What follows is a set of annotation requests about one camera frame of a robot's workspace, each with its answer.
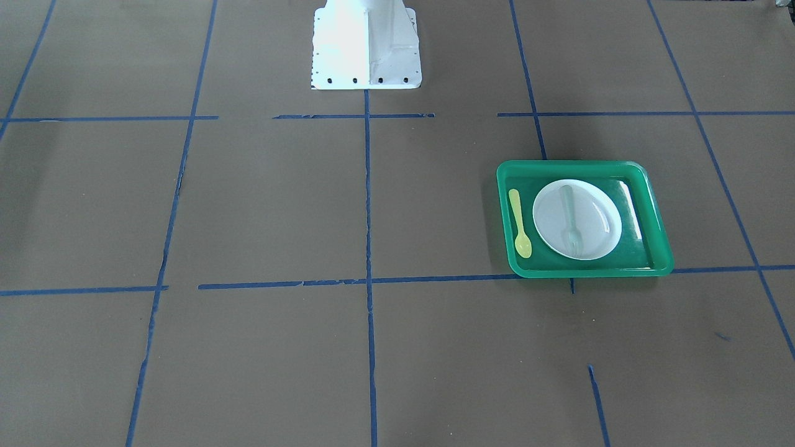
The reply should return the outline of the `yellow plastic spoon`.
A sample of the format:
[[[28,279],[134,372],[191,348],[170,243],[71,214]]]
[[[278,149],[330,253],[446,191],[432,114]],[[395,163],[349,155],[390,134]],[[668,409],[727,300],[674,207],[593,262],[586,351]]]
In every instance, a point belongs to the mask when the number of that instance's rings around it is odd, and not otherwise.
[[[533,245],[525,231],[522,201],[520,201],[519,191],[516,189],[508,190],[508,199],[511,211],[513,212],[517,233],[514,238],[515,251],[521,258],[530,258],[533,254]]]

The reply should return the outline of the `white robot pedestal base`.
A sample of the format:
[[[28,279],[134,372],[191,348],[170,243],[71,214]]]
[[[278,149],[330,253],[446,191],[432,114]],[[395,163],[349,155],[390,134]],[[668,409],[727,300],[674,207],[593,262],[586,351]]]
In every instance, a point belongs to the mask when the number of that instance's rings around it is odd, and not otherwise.
[[[403,1],[327,1],[314,11],[311,88],[417,89],[417,14]]]

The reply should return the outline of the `green plastic tray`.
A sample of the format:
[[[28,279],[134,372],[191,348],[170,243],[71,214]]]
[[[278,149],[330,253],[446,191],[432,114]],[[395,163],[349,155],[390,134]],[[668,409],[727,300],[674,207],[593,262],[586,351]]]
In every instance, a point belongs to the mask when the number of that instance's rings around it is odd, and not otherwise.
[[[633,161],[509,160],[497,167],[497,189],[506,257],[523,278],[618,278],[665,276],[674,258],[647,171]],[[613,252],[592,261],[565,258],[549,248],[536,232],[534,199],[546,184],[557,180],[585,181],[599,187],[618,207],[624,232]],[[530,258],[515,251],[515,220],[508,190],[520,193],[526,234],[533,245]]]

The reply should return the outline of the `white round plate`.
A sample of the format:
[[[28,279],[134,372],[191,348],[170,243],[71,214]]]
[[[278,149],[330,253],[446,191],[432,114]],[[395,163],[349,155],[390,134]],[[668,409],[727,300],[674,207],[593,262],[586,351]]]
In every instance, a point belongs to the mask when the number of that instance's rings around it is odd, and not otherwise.
[[[564,238],[565,213],[560,196],[562,186],[571,186],[576,201],[577,227],[584,240],[581,258],[569,256]],[[546,184],[537,193],[532,209],[533,223],[540,239],[554,252],[576,261],[598,260],[616,249],[624,224],[613,200],[593,184],[573,179]]]

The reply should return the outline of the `translucent plastic fork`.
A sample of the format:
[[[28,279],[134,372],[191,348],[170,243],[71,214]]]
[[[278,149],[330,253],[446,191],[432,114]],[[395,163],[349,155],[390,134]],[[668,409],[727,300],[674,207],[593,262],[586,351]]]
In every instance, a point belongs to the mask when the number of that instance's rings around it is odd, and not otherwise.
[[[581,258],[584,249],[584,240],[577,227],[576,201],[573,187],[562,186],[560,188],[560,196],[565,213],[566,224],[564,238],[566,246],[568,247],[569,256],[572,258]]]

